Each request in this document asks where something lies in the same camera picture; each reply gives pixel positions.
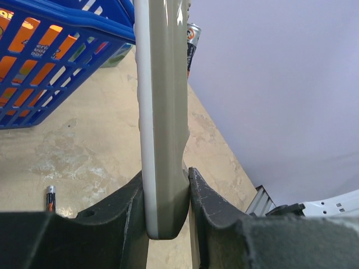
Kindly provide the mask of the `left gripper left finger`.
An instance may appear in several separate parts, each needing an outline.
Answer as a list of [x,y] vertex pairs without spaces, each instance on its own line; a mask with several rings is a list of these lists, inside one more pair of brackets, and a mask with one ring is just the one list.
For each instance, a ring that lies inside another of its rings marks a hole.
[[142,175],[73,219],[1,214],[1,268],[146,268]]

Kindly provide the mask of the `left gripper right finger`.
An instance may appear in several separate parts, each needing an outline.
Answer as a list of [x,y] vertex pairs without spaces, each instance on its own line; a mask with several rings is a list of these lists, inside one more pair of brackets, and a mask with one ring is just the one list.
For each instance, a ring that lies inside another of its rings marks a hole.
[[254,217],[189,169],[193,268],[357,268],[358,218]]

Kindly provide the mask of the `orange cracker box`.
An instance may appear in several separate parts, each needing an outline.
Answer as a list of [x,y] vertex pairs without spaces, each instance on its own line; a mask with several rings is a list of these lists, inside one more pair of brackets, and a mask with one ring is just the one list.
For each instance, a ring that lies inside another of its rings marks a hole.
[[1,8],[1,121],[22,122],[47,94],[56,61],[77,38],[63,27]]

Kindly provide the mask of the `grey remote control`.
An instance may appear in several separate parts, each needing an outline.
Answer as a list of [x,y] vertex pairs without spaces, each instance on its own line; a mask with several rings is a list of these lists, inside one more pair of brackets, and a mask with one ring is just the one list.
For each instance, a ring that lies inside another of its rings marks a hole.
[[175,238],[186,220],[189,179],[187,1],[135,1],[137,99],[146,231]]

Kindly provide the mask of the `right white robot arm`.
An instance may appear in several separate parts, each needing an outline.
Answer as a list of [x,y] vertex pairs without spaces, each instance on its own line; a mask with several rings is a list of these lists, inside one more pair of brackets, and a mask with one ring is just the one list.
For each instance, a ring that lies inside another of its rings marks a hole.
[[318,201],[278,206],[266,216],[358,217],[358,190]]

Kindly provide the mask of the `AAA battery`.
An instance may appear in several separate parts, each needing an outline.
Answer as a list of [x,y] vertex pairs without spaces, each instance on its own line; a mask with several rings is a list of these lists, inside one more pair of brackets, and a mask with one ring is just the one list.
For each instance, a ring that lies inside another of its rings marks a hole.
[[54,185],[47,186],[46,189],[46,210],[56,211],[56,187]]
[[187,24],[187,77],[189,77],[190,69],[196,48],[201,35],[201,29],[193,24]]

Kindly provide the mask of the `blue plastic basket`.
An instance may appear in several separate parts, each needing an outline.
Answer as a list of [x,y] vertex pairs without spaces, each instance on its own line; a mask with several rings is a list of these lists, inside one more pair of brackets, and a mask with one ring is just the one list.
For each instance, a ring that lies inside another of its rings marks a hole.
[[2,129],[40,124],[79,86],[126,43],[134,44],[134,6],[131,1],[2,1],[1,8],[64,28],[77,38],[75,45],[56,61],[46,86],[47,94],[25,119],[16,124],[1,121]]

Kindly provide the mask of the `sponge pack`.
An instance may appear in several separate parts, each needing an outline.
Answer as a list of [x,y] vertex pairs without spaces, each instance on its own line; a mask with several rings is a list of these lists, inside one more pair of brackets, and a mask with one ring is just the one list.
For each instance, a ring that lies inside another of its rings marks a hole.
[[126,43],[121,48],[119,48],[106,62],[104,62],[100,67],[101,68],[110,68],[116,67],[118,64],[125,58],[125,56],[132,49],[133,45]]

